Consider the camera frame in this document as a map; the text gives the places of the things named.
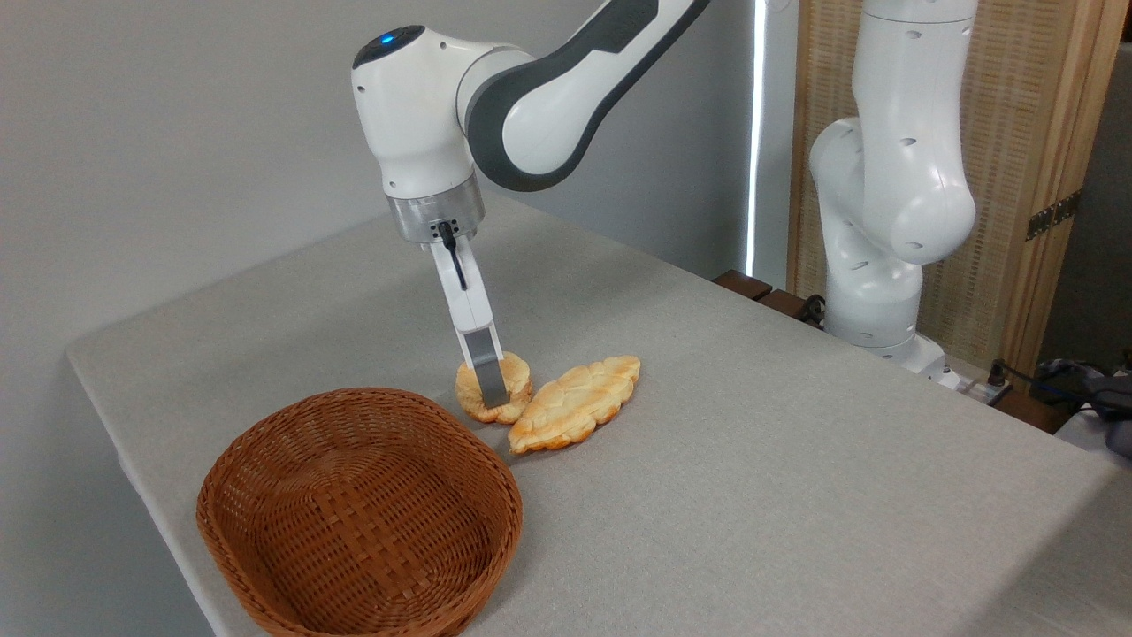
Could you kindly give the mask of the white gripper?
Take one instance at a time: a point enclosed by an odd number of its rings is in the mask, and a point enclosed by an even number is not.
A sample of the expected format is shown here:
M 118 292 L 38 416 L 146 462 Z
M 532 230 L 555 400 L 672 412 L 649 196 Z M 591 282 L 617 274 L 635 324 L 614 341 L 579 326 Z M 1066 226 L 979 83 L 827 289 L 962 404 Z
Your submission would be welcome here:
M 486 408 L 496 408 L 511 402 L 501 372 L 501 347 L 494 329 L 494 311 L 486 295 L 484 279 L 470 239 L 455 239 L 455 249 L 444 243 L 430 246 L 441 290 L 446 296 L 454 329 L 461 334 L 465 362 L 475 375 L 478 390 Z

